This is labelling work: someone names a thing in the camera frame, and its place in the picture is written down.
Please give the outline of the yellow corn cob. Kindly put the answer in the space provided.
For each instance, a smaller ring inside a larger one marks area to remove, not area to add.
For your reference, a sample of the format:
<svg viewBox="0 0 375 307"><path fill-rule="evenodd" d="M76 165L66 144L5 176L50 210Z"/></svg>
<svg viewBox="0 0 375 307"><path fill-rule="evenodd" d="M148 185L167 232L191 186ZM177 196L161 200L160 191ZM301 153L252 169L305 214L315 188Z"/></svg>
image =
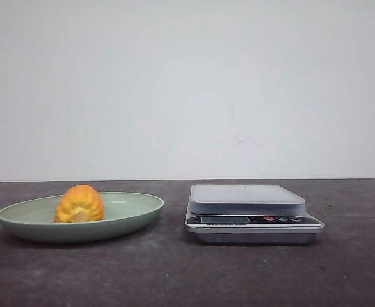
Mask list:
<svg viewBox="0 0 375 307"><path fill-rule="evenodd" d="M55 223L82 223L104 219L104 202L89 185L75 185L65 192L56 206Z"/></svg>

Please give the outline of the silver digital kitchen scale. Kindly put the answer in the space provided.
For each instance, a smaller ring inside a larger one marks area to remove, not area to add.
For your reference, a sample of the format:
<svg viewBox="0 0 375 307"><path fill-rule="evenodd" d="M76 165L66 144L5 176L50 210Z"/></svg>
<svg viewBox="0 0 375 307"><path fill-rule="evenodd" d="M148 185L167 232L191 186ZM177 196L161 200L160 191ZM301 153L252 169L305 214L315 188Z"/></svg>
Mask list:
<svg viewBox="0 0 375 307"><path fill-rule="evenodd" d="M308 244L325 227L304 198L267 184L192 185L185 225L208 244Z"/></svg>

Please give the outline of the green oval plate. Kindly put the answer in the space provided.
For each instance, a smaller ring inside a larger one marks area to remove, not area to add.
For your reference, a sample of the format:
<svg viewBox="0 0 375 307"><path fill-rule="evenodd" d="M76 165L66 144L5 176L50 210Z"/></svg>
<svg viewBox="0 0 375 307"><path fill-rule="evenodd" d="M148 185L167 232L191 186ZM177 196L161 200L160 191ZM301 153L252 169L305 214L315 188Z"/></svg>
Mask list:
<svg viewBox="0 0 375 307"><path fill-rule="evenodd" d="M164 200L132 192L101 192L104 219L83 223L55 223L61 195L26 200L0 210L0 224L11 235L46 243L79 243L110 239L138 231L160 214Z"/></svg>

